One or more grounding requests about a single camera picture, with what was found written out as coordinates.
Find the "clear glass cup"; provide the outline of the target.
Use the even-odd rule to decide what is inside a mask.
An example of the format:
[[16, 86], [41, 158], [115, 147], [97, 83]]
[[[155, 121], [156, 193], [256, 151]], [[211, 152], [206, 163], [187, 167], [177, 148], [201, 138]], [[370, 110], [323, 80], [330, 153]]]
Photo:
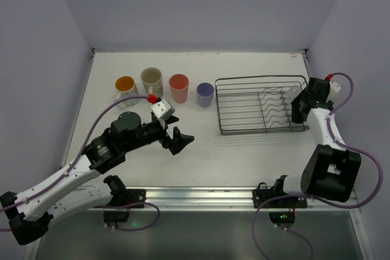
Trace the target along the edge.
[[294, 100], [301, 92], [302, 88], [298, 85], [294, 85], [285, 92], [285, 98], [289, 100]]

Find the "pink plastic cup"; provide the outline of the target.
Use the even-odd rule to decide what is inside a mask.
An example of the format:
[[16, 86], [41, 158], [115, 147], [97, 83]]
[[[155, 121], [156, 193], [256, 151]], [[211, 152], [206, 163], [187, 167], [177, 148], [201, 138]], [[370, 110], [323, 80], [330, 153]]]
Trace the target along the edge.
[[183, 104], [187, 100], [189, 79], [184, 74], [174, 74], [169, 79], [169, 87], [174, 101]]

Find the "lavender plastic cup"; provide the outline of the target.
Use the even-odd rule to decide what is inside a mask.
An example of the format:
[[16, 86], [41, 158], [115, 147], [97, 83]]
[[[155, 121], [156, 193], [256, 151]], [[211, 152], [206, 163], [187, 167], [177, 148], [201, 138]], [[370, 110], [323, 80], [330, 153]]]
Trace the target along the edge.
[[212, 103], [214, 93], [215, 89], [212, 84], [207, 82], [200, 83], [196, 89], [198, 104], [203, 108], [209, 107]]

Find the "beige patterned mug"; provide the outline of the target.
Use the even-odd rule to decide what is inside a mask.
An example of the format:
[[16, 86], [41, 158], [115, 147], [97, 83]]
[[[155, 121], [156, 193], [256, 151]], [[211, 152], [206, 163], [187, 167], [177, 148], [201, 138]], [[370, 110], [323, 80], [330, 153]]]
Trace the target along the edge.
[[146, 68], [140, 77], [147, 94], [163, 97], [162, 73], [158, 68]]

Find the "white floral mug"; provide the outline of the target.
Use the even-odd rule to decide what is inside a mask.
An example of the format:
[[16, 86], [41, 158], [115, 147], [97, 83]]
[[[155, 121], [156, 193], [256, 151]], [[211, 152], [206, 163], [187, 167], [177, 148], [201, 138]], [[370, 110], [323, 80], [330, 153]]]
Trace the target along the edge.
[[[130, 76], [122, 76], [115, 82], [117, 95], [115, 101], [123, 100], [127, 97], [139, 96], [139, 91], [135, 81]], [[139, 98], [125, 100], [118, 104], [119, 108], [127, 108], [137, 105], [140, 102]]]

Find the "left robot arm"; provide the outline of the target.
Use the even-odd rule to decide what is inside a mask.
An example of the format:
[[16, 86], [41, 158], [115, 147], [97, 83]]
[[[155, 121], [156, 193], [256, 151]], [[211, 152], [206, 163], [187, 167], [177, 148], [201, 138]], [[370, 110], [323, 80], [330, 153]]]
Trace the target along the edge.
[[17, 243], [27, 245], [41, 238], [55, 222], [85, 209], [123, 207], [129, 201], [128, 193], [116, 175], [105, 177], [91, 188], [78, 188], [125, 162], [127, 153], [154, 142], [173, 155], [180, 153], [194, 137], [182, 134], [177, 127], [169, 136], [168, 125], [177, 121], [172, 116], [161, 123], [153, 117], [145, 124], [138, 114], [124, 112], [67, 167], [24, 192], [1, 195], [1, 205]]

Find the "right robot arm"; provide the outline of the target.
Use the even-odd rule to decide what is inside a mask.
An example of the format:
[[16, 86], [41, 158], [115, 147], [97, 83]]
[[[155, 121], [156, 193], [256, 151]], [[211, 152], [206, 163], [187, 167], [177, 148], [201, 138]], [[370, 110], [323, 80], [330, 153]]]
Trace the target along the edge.
[[340, 87], [329, 79], [311, 77], [308, 85], [291, 102], [291, 120], [306, 123], [316, 147], [302, 176], [282, 175], [273, 188], [277, 195], [303, 194], [346, 202], [353, 189], [361, 155], [343, 146], [334, 117], [332, 95]]

